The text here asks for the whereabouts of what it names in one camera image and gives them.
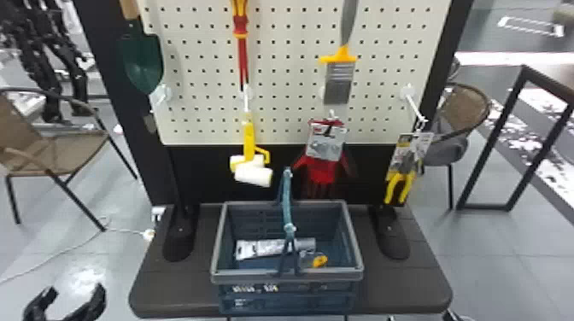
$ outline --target blue basket handle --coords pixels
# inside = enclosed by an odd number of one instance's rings
[[[293,173],[291,169],[286,167],[283,170],[283,176],[281,177],[281,183],[279,184],[279,191],[277,195],[277,203],[281,202],[281,207],[283,209],[283,230],[285,231],[285,244],[283,246],[283,251],[281,252],[281,258],[279,260],[279,266],[277,269],[276,277],[281,277],[283,274],[283,267],[285,259],[289,250],[289,245],[293,249],[293,266],[295,267],[295,274],[301,275],[301,267],[299,266],[299,260],[297,259],[297,252],[295,248],[295,232],[297,228],[293,225],[293,220],[291,218],[291,178]]]

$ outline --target pliers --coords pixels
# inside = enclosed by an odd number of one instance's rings
[[[397,169],[397,173],[390,178],[387,185],[387,195],[384,198],[385,204],[390,204],[395,195],[395,187],[400,181],[405,181],[405,186],[402,188],[399,195],[400,204],[404,203],[407,199],[408,193],[413,187],[414,179],[416,178],[415,166],[416,160],[414,159],[414,152],[409,150],[402,158],[402,163]]]

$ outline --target pegboard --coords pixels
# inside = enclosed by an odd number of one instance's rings
[[[240,144],[237,40],[228,0],[138,0],[147,33],[161,39],[173,92],[154,111],[166,145]],[[359,60],[342,119],[348,143],[395,143],[415,115],[399,97],[419,102],[450,0],[360,0],[349,48]],[[326,115],[320,55],[337,51],[343,0],[249,0],[249,77],[258,144],[304,143],[308,120]]]

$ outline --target plastic basket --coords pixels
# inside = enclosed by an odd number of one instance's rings
[[[224,314],[346,313],[363,261],[345,201],[291,201],[290,171],[281,183],[283,200],[229,201],[221,210],[211,265]],[[294,237],[314,237],[328,263],[301,268],[287,254]],[[237,261],[237,240],[285,239],[282,255]]]

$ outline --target shovel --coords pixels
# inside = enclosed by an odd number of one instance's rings
[[[120,5],[129,26],[118,43],[124,68],[132,84],[149,95],[163,77],[160,39],[144,33],[136,0],[120,0]]]

